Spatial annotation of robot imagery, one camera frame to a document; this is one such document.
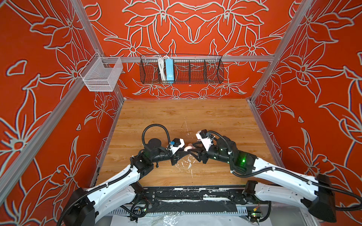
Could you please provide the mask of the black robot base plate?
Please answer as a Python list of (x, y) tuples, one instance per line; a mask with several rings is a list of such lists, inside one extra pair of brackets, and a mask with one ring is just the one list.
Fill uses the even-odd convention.
[(254, 209), (265, 214), (269, 203), (244, 196), (245, 186), (153, 186), (144, 187), (142, 197), (149, 213), (247, 214)]

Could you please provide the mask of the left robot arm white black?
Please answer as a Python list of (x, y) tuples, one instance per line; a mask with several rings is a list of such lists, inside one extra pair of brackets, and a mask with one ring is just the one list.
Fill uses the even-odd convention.
[(94, 226), (117, 208), (126, 211), (132, 220), (145, 217), (150, 203), (139, 180), (147, 176), (159, 162), (170, 160), (175, 165), (189, 154), (182, 138), (171, 140), (168, 132), (166, 136), (166, 147), (157, 138), (145, 142), (142, 136), (143, 149), (130, 158), (130, 164), (121, 172), (98, 186), (79, 188), (73, 192), (57, 225)]

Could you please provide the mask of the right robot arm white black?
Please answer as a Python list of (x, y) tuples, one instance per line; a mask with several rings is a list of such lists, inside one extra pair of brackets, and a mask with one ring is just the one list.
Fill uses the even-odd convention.
[(209, 159), (226, 163), (230, 172), (238, 178), (255, 177), (272, 182), (263, 185), (248, 182), (245, 194), (260, 201), (280, 202), (307, 209), (308, 212), (325, 222), (335, 223), (338, 211), (360, 211), (362, 204), (350, 207), (337, 207), (335, 194), (340, 193), (361, 201), (362, 198), (347, 190), (332, 187), (326, 175), (308, 176), (271, 164), (254, 154), (240, 151), (234, 141), (215, 131), (202, 130), (197, 134), (198, 141), (184, 148), (199, 162)]

